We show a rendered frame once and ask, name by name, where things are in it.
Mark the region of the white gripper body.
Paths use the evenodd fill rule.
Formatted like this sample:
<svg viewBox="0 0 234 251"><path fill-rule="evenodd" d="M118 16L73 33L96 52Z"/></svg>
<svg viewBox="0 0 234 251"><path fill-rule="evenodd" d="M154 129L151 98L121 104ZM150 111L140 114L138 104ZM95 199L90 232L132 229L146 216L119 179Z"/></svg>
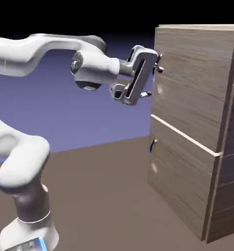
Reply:
<svg viewBox="0 0 234 251"><path fill-rule="evenodd" d="M124 61L125 74L133 80L125 87L124 104L136 105L150 73L158 60L155 50L136 45L132 48L127 60Z"/></svg>

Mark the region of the tall wood cabinet door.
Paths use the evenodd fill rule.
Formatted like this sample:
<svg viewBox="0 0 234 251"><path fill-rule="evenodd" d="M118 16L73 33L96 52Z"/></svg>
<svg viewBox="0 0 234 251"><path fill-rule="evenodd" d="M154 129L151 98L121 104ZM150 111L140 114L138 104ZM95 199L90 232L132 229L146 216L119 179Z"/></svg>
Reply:
<svg viewBox="0 0 234 251"><path fill-rule="evenodd" d="M234 30L156 29L152 113L213 152L220 151L223 111L234 58Z"/></svg>

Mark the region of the light wood cabinet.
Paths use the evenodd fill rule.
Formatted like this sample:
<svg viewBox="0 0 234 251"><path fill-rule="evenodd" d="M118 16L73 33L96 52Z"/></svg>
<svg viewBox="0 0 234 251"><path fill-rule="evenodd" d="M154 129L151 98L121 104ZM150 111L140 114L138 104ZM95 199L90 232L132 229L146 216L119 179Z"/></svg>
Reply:
<svg viewBox="0 0 234 251"><path fill-rule="evenodd" d="M218 29L234 30L234 24L170 25L170 26L208 28L208 29L218 28ZM208 215L206 234L203 240L208 243L234 233L234 58L232 61L232 68L229 77L229 85L226 93L223 119L224 119L224 128L221 130L220 133L221 136L220 151L217 152L218 154L220 154L220 158L218 164L216 165L216 168L213 169L212 173L212 194L210 195L209 215ZM201 145L199 142L195 141L188 135L177 130L175 127L171 126L167 122L165 123L170 128L177 131L190 141L194 142L195 144L199 145L202 148L206 148L205 146Z"/></svg>

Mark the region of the short wood cabinet door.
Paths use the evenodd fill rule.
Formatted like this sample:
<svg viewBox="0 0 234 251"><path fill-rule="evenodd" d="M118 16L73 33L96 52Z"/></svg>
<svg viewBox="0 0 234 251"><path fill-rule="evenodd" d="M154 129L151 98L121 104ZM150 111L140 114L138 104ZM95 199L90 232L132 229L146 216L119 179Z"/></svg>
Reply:
<svg viewBox="0 0 234 251"><path fill-rule="evenodd" d="M151 115L150 139L157 139L153 160L158 172L148 168L148 181L178 217L204 240L212 194L212 173L220 154L213 153Z"/></svg>

